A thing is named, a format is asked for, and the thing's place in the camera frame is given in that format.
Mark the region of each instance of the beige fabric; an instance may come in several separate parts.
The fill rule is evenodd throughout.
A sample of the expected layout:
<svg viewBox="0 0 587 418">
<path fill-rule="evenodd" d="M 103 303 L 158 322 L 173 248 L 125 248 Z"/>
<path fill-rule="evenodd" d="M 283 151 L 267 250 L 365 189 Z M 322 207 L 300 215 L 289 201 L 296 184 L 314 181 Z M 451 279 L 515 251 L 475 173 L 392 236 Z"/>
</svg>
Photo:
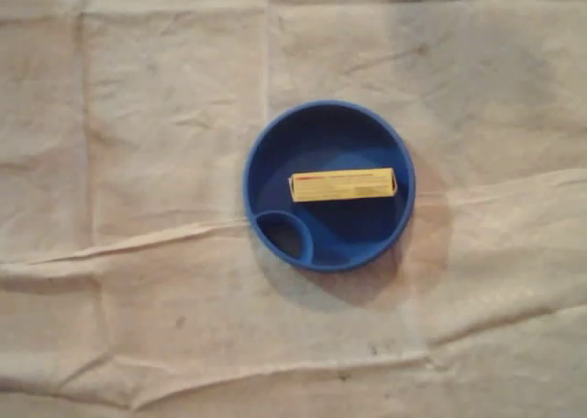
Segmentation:
<svg viewBox="0 0 587 418">
<path fill-rule="evenodd" d="M 587 410 L 583 0 L 0 0 L 0 416 Z M 290 269 L 240 177 L 305 100 L 375 109 L 418 197 Z"/>
</svg>

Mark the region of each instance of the bowl rim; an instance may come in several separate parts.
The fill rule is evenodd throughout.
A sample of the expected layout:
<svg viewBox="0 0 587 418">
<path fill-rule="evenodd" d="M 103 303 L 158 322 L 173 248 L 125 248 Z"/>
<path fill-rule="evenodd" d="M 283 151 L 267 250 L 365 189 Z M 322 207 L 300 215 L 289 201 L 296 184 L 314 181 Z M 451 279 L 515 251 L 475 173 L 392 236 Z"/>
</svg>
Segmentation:
<svg viewBox="0 0 587 418">
<path fill-rule="evenodd" d="M 293 258 L 287 255 L 285 252 L 281 251 L 279 248 L 273 245 L 273 243 L 265 236 L 265 234 L 261 231 L 259 225 L 257 224 L 257 214 L 254 214 L 251 210 L 250 201 L 249 201 L 249 173 L 250 173 L 250 165 L 259 149 L 259 145 L 261 141 L 267 136 L 269 132 L 271 132 L 274 128 L 276 128 L 285 118 L 292 116 L 300 111 L 305 109 L 320 107 L 320 106 L 340 106 L 343 108 L 348 108 L 357 112 L 360 112 L 370 119 L 378 123 L 383 129 L 385 129 L 392 139 L 397 144 L 398 148 L 402 152 L 402 156 L 405 161 L 405 167 L 407 168 L 408 172 L 408 191 L 407 191 L 407 198 L 405 203 L 404 213 L 400 218 L 399 223 L 397 224 L 394 231 L 384 239 L 379 247 L 369 255 L 361 255 L 356 260 L 350 261 L 348 264 L 343 265 L 316 265 L 316 264 L 307 264 L 303 263 L 297 258 Z M 335 99 L 323 99 L 323 100 L 314 100 L 310 102 L 304 102 L 297 106 L 291 107 L 286 109 L 279 115 L 277 115 L 270 123 L 260 132 L 257 136 L 255 142 L 253 143 L 252 147 L 249 150 L 249 154 L 247 156 L 247 160 L 245 162 L 245 169 L 243 171 L 243 180 L 242 180 L 242 194 L 243 194 L 243 202 L 245 204 L 245 215 L 249 220 L 249 223 L 255 232 L 255 235 L 263 242 L 265 247 L 267 247 L 273 254 L 275 254 L 278 258 L 284 260 L 285 262 L 305 270 L 313 270 L 323 273 L 336 273 L 346 270 L 356 269 L 357 267 L 363 266 L 368 262 L 378 258 L 383 252 L 385 252 L 391 245 L 395 244 L 399 237 L 404 232 L 407 224 L 410 220 L 412 212 L 414 211 L 414 203 L 415 203 L 415 169 L 414 163 L 412 162 L 412 157 L 410 156 L 410 152 L 405 145 L 402 138 L 399 134 L 392 128 L 392 126 L 380 115 L 374 113 L 372 110 L 361 106 L 360 104 L 355 104 L 352 102 L 344 101 L 344 100 L 335 100 Z"/>
</svg>

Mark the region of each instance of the bowl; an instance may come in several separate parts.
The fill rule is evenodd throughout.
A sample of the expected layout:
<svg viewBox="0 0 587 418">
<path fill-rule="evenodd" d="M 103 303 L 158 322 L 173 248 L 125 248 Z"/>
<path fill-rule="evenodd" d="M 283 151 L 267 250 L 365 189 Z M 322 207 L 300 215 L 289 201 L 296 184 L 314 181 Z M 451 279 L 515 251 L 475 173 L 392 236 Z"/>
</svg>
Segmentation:
<svg viewBox="0 0 587 418">
<path fill-rule="evenodd" d="M 393 168 L 393 197 L 294 203 L 299 172 Z M 357 104 L 324 100 L 275 118 L 247 159 L 243 195 L 252 229 L 267 248 L 303 269 L 354 269 L 392 246 L 415 200 L 410 154 L 383 118 Z"/>
</svg>

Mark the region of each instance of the blue plastic bowl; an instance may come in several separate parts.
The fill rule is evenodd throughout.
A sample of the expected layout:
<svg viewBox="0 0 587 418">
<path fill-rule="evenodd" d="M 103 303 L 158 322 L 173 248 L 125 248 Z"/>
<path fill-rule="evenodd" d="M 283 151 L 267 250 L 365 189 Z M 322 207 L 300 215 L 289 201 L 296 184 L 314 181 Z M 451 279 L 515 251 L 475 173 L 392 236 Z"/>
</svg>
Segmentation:
<svg viewBox="0 0 587 418">
<path fill-rule="evenodd" d="M 393 168 L 394 197 L 294 203 L 297 172 Z M 380 116 L 340 101 L 301 104 L 261 133 L 247 160 L 245 211 L 260 240 L 305 269 L 336 272 L 377 258 L 394 244 L 414 208 L 410 154 Z"/>
</svg>

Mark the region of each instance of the white cloth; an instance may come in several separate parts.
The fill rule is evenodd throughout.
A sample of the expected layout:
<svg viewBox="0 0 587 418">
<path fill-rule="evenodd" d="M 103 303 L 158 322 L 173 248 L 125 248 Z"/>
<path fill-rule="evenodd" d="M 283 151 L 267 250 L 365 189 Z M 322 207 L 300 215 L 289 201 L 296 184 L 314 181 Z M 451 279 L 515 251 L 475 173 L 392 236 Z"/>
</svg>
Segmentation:
<svg viewBox="0 0 587 418">
<path fill-rule="evenodd" d="M 0 0 L 0 416 L 587 410 L 584 0 Z M 251 143 L 341 98 L 412 150 L 364 270 L 248 230 Z"/>
</svg>

